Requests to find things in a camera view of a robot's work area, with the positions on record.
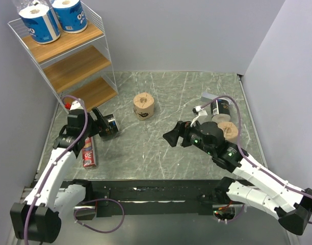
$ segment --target gray wall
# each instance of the gray wall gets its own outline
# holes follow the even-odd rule
[[[84,0],[116,70],[244,74],[284,0]]]
[[[270,169],[312,188],[312,0],[284,3],[243,85]]]
[[[7,22],[17,18],[0,1],[0,244],[11,229],[9,211],[37,168],[55,100]]]

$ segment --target wooden shelf board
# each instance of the wooden shelf board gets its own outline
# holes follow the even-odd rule
[[[59,29],[61,32],[60,38],[48,44],[38,44],[31,36],[26,36],[22,39],[38,63],[43,63],[44,61],[103,35],[103,32],[90,22],[88,22],[87,28],[80,33],[70,34],[63,32],[61,27],[59,27]]]
[[[111,65],[94,46],[89,46],[44,69],[57,93]]]
[[[86,109],[91,111],[93,107],[100,106],[116,96],[117,93],[103,78],[97,78],[77,89],[71,95],[83,99]],[[72,101],[70,98],[65,98],[66,103],[72,103]]]

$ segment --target red object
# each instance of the red object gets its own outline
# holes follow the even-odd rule
[[[84,168],[97,166],[94,153],[94,140],[92,137],[88,137],[85,140],[85,146],[83,148],[83,166]]]
[[[70,110],[70,108],[71,108],[71,104],[70,104],[70,103],[66,103],[66,104],[64,105],[64,107],[65,107],[65,109]]]

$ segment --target table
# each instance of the table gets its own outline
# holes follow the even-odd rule
[[[196,147],[171,148],[162,135],[176,122],[192,120],[192,108],[204,104],[201,94],[227,94],[236,99],[242,117],[242,147],[263,164],[253,124],[245,103],[239,77],[233,73],[212,72],[115,72],[119,95],[99,107],[103,115],[113,113],[120,123],[115,138],[94,137],[97,167],[84,169],[82,159],[74,163],[66,180],[76,179],[212,179],[237,178],[221,169],[211,157]],[[133,98],[141,92],[155,99],[154,115],[144,121],[133,113]],[[237,114],[230,109],[232,122]],[[58,107],[38,178],[46,167],[54,139],[66,124],[66,112]]]

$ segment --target barcode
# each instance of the barcode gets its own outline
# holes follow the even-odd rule
[[[215,115],[217,115],[218,114],[218,110],[217,110],[217,108],[215,108],[214,110],[213,110],[213,116],[215,116]]]

